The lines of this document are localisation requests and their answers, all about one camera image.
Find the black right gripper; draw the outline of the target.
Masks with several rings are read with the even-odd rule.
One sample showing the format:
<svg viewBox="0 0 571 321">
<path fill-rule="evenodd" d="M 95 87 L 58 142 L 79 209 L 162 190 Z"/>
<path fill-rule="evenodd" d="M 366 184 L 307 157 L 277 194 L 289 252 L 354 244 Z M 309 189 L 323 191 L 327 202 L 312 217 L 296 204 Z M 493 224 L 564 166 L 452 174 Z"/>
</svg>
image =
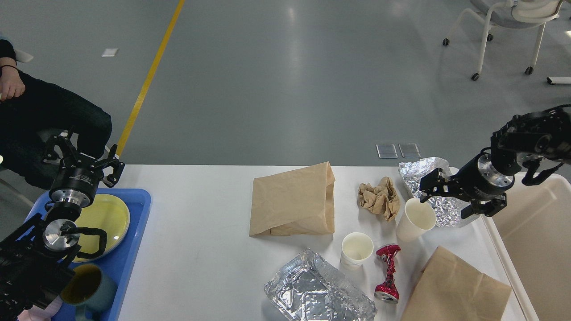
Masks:
<svg viewBox="0 0 571 321">
<path fill-rule="evenodd" d="M 479 153 L 452 177 L 441 167 L 435 168 L 420 180 L 420 203 L 437 196 L 456 197 L 470 203 L 462 209 L 461 219 L 481 214 L 493 217 L 507 206 L 507 195 L 503 193 L 513 187 L 516 173 L 515 153 L 498 155 L 498 166 L 507 170 L 507 174 L 494 166 L 494 157 L 490 153 Z"/>
</svg>

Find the person's left hand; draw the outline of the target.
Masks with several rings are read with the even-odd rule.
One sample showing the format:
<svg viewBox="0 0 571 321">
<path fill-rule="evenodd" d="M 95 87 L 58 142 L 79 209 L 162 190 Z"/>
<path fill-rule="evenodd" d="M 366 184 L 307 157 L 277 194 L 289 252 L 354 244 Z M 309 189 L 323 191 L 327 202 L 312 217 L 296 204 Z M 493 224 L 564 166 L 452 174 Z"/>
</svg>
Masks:
<svg viewBox="0 0 571 321">
<path fill-rule="evenodd" d="M 20 71 L 11 65 L 2 65 L 0 87 L 1 101 L 18 98 L 23 95 L 26 90 L 26 86 L 20 76 Z"/>
</svg>

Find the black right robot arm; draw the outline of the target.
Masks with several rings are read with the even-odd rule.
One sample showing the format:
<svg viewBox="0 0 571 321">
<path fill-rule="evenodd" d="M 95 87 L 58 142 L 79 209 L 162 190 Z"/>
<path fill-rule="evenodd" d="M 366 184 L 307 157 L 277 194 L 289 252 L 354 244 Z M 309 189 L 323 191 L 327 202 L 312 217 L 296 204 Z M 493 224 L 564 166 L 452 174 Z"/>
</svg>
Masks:
<svg viewBox="0 0 571 321">
<path fill-rule="evenodd" d="M 507 206 L 508 189 L 523 168 L 523 185 L 540 185 L 571 158 L 570 105 L 515 115 L 491 135 L 490 145 L 447 177 L 440 167 L 420 180 L 420 203 L 453 197 L 469 203 L 461 218 L 493 217 Z"/>
</svg>

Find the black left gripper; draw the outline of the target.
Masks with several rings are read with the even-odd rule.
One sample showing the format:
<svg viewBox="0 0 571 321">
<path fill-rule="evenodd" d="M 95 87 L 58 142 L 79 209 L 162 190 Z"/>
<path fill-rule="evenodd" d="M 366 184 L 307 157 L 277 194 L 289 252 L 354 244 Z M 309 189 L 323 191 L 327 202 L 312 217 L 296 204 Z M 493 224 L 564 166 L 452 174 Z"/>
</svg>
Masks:
<svg viewBox="0 0 571 321">
<path fill-rule="evenodd" d="M 71 140 L 73 135 L 73 131 L 49 134 L 41 163 L 61 167 L 49 190 L 51 201 L 71 202 L 85 208 L 94 202 L 100 181 L 109 188 L 114 187 L 126 165 L 116 153 L 118 145 L 113 144 L 106 158 L 94 163 L 94 171 L 79 168 L 80 155 Z M 112 172 L 105 174 L 104 170 L 109 167 Z"/>
</svg>

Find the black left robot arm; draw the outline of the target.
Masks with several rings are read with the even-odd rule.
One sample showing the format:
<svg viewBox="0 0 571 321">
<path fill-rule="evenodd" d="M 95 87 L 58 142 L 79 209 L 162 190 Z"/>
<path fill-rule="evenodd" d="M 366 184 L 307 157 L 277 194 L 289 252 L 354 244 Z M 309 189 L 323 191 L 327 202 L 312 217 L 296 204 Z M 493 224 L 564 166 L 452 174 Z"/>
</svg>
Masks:
<svg viewBox="0 0 571 321">
<path fill-rule="evenodd" d="M 45 309 L 74 276 L 75 258 L 96 259 L 106 250 L 108 235 L 102 228 L 79 227 L 82 209 L 94 202 L 98 185 L 114 187 L 125 164 L 112 145 L 102 159 L 80 154 L 71 142 L 73 132 L 50 136 L 41 157 L 55 164 L 58 173 L 49 189 L 52 206 L 43 217 L 37 213 L 1 242 L 1 319 L 15 321 L 34 305 Z"/>
</svg>

